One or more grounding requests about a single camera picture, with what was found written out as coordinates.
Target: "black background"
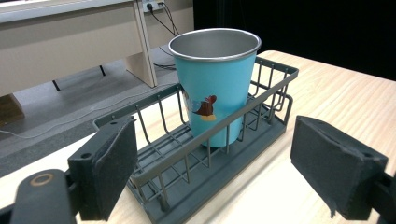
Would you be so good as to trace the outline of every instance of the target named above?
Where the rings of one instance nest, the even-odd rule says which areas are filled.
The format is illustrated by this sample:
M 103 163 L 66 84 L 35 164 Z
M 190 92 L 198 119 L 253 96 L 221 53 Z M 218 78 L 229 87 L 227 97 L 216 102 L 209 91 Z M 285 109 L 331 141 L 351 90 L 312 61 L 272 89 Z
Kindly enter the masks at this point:
M 244 29 L 275 49 L 396 80 L 394 0 L 194 0 L 195 29 Z

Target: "gray floor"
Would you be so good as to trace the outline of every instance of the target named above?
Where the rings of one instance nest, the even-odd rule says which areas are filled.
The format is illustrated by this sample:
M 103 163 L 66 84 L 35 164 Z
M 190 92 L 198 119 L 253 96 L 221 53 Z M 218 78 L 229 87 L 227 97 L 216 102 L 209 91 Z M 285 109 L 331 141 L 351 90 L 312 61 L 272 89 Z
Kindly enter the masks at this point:
M 152 56 L 155 63 L 173 63 L 160 49 Z M 106 76 L 94 67 L 58 79 L 60 91 L 48 82 L 14 92 L 25 118 L 0 128 L 17 134 L 0 133 L 0 177 L 94 133 L 93 119 L 177 82 L 175 71 L 156 67 L 159 85 L 152 89 L 126 71 L 123 61 L 103 67 Z

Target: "wooden table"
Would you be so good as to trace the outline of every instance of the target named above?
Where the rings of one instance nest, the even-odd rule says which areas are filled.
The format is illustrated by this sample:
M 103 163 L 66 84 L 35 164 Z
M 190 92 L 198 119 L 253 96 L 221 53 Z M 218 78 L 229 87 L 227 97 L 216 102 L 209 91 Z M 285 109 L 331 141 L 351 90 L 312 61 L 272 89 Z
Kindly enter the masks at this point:
M 300 69 L 290 83 L 293 99 L 286 132 L 189 220 L 189 223 L 376 223 L 346 221 L 330 209 L 290 163 L 297 115 L 329 122 L 389 157 L 396 171 L 396 82 L 276 51 L 260 56 Z M 29 174 L 67 169 L 66 159 L 89 137 L 0 179 L 0 207 L 13 202 L 18 184 Z M 134 195 L 125 189 L 109 223 L 149 223 Z

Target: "gray wire basket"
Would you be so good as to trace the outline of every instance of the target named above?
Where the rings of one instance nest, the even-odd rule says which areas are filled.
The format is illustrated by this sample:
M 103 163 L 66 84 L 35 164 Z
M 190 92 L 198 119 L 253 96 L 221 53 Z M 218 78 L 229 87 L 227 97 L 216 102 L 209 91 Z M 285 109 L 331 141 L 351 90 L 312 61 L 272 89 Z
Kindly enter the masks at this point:
M 186 221 L 286 131 L 292 105 L 287 90 L 298 69 L 260 57 L 255 63 L 257 74 L 250 82 L 253 93 L 248 95 L 247 104 L 199 136 L 192 136 L 184 120 L 179 84 L 93 122 L 99 129 L 113 119 L 137 114 L 147 145 L 138 151 L 137 166 L 127 186 L 151 222 Z M 173 95 L 177 97 L 180 126 L 169 131 L 163 101 Z M 164 135 L 151 142 L 144 113 L 152 105 L 159 107 Z M 241 117 L 243 128 L 237 141 L 226 147 L 210 147 L 212 135 L 224 128 L 228 133 L 230 123 Z

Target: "white desk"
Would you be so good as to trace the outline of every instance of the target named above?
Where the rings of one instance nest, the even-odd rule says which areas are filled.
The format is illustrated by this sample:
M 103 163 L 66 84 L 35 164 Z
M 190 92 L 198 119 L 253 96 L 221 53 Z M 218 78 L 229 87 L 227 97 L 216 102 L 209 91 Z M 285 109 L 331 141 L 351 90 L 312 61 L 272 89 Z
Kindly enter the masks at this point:
M 330 209 L 291 164 L 290 147 L 297 115 L 322 119 L 386 155 L 386 172 L 394 175 L 396 82 L 275 51 L 261 56 L 300 69 L 288 89 L 294 99 L 288 128 L 189 223 L 376 223 L 376 211 L 368 221 L 346 221 L 339 214 L 331 219 Z M 0 207 L 13 202 L 26 176 L 50 168 L 65 170 L 67 158 L 88 138 L 1 178 Z M 149 223 L 149 218 L 125 189 L 108 223 Z
M 166 4 L 181 33 L 193 29 L 192 0 Z M 149 16 L 141 0 L 0 4 L 0 96 L 123 58 L 128 70 L 157 85 L 149 51 L 172 36 L 146 22 Z

